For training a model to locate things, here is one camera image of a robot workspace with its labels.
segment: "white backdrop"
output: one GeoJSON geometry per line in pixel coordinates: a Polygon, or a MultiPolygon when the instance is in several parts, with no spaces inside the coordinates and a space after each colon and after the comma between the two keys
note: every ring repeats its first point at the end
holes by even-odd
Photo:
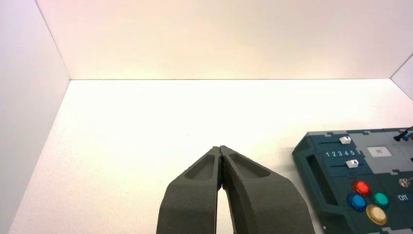
{"type": "Polygon", "coordinates": [[[0,233],[7,233],[69,75],[33,0],[0,0],[0,233]]]}
{"type": "Polygon", "coordinates": [[[413,57],[397,71],[392,80],[413,100],[413,57]]]}
{"type": "Polygon", "coordinates": [[[38,0],[73,79],[390,78],[411,0],[38,0]]]}

